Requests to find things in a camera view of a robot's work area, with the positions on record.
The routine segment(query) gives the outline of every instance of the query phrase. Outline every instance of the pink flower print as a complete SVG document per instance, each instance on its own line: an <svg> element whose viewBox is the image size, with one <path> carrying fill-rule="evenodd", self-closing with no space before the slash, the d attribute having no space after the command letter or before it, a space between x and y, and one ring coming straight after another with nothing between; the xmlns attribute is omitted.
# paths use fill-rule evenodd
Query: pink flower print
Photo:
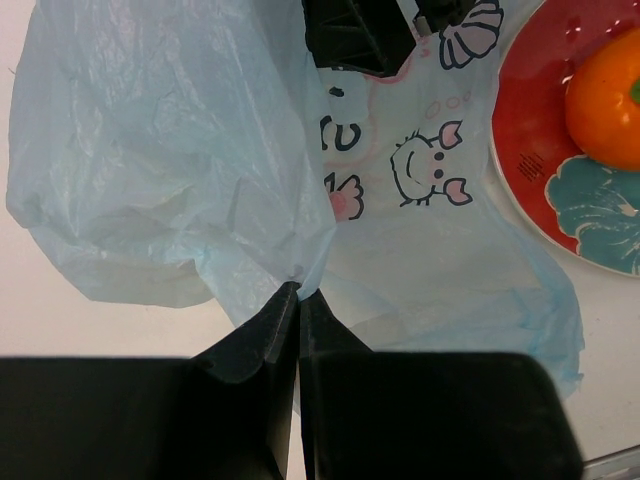
<svg viewBox="0 0 640 480"><path fill-rule="evenodd" d="M503 20L499 0L479 0L460 25L440 32L442 68L464 68L473 59L486 57L498 44Z"/></svg>
<svg viewBox="0 0 640 480"><path fill-rule="evenodd" d="M364 189L357 175L351 175L344 183L336 188L336 174L331 173L324 179L329 200L337 222L357 220L364 212L362 197Z"/></svg>

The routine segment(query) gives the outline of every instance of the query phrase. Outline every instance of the light blue plastic bag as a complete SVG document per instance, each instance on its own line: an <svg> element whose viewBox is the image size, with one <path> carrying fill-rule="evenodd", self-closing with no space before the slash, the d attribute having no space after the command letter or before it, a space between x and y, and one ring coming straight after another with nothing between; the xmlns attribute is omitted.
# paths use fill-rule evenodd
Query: light blue plastic bag
<svg viewBox="0 0 640 480"><path fill-rule="evenodd" d="M525 352L569 392L573 288L481 182L499 49L533 4L479 1L374 79L315 68L300 0L41 0L8 207L92 299L213 295L240 324L322 278L373 347Z"/></svg>
<svg viewBox="0 0 640 480"><path fill-rule="evenodd" d="M320 282L326 98L295 0L38 2L7 205L91 299L234 322Z"/></svg>

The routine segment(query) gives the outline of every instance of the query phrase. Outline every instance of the plate rim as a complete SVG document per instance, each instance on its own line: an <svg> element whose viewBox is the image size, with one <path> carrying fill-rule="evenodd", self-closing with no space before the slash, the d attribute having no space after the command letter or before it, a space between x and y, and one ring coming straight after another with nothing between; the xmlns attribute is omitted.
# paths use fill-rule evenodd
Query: plate rim
<svg viewBox="0 0 640 480"><path fill-rule="evenodd" d="M520 36L520 34L522 33L522 30L529 24L529 22L531 21L531 19L533 18L534 15L536 15L537 13L539 13L539 11L545 6L545 4L547 3L547 1L549 0L543 0L540 5L538 5L535 10L533 10L531 12L531 14L529 14L527 16L527 18L524 20L524 23L520 26L520 28L518 28L518 30L513 34L513 37L509 40L509 43L507 44L506 48L504 49L504 51L501 53L500 56L500 62L499 62L499 66L498 66L498 73L496 75L495 78L495 82L497 82L497 92L496 92L496 104L498 102L498 98L500 96L500 74L502 73L502 67L504 66L504 62L507 59L507 55L509 55L509 52L511 51L511 48L513 47L513 44L515 43L515 41L517 40L517 38ZM602 265L598 262L595 262L593 260L590 260L588 258L583 257L582 255L580 255L578 252L573 251L567 247L565 247L564 245L558 243L553 237L551 237L546 231L544 231L542 229L542 227L540 227L530 216L529 214L524 210L524 208L522 208L522 205L520 205L520 202L518 201L518 199L516 198L515 194L513 193L513 190L511 189L511 185L509 184L509 182L507 181L507 178L502 170L502 166L500 164L500 160L498 157L498 151L496 149L496 140L495 140L495 136L493 133L493 117L495 115L495 105L494 105L494 109L491 113L491 125L490 125L490 135L489 135L489 151L491 152L491 159L492 159L492 163L493 166L496 170L498 179L500 180L500 183L502 184L502 187L504 188L505 192L507 192L507 196L509 197L509 200L511 201L511 204L515 207L516 211L518 212L518 214L520 215L520 217L522 219L525 220L525 222L529 225L529 227L533 227L534 230L543 238L545 238L550 244L554 245L556 248L558 248L559 250L563 251L563 252L568 252L570 253L572 256L579 258L580 260L582 260L583 262L586 262L590 265L593 265L597 268L606 270L608 272L611 273L615 273L617 275L622 275L624 277L628 277L628 278L633 278L635 280L640 280L640 275L634 275L632 273L627 273L627 272L623 272L620 270L616 270L614 268L608 267L606 265ZM565 162L567 162L569 160L569 158L566 158L563 160L563 162L561 163L560 166L564 165ZM575 238L576 240L578 240L578 245L580 245L580 239L571 235L567 235L567 237L570 238Z"/></svg>

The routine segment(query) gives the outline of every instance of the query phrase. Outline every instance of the black object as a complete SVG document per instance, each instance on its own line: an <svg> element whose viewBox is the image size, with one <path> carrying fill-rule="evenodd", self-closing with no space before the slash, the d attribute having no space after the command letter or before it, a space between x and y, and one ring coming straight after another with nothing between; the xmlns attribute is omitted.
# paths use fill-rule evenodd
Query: black object
<svg viewBox="0 0 640 480"><path fill-rule="evenodd" d="M318 68L398 74L416 46L398 0L301 0L307 47ZM431 33L457 25L475 0L416 0Z"/></svg>
<svg viewBox="0 0 640 480"><path fill-rule="evenodd" d="M418 16L424 17L432 32L460 25L477 0L416 0Z"/></svg>
<svg viewBox="0 0 640 480"><path fill-rule="evenodd" d="M1 360L0 479L285 478L297 288L192 360Z"/></svg>
<svg viewBox="0 0 640 480"><path fill-rule="evenodd" d="M579 480L555 388L517 354L374 353L320 293L301 308L309 480Z"/></svg>
<svg viewBox="0 0 640 480"><path fill-rule="evenodd" d="M375 353L286 284L191 360L0 361L0 479L283 480L296 360L310 480L578 480L530 358Z"/></svg>

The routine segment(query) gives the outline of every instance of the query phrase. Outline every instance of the red plate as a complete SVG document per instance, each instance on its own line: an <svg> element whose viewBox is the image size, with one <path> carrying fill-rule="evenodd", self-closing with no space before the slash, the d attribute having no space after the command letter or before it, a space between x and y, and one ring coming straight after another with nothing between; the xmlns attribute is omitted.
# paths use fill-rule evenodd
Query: red plate
<svg viewBox="0 0 640 480"><path fill-rule="evenodd" d="M578 238L562 231L545 196L558 168L582 153L564 123L566 84L587 56L636 26L640 0L547 0L516 36L500 71L493 115L499 173L525 216L577 255Z"/></svg>

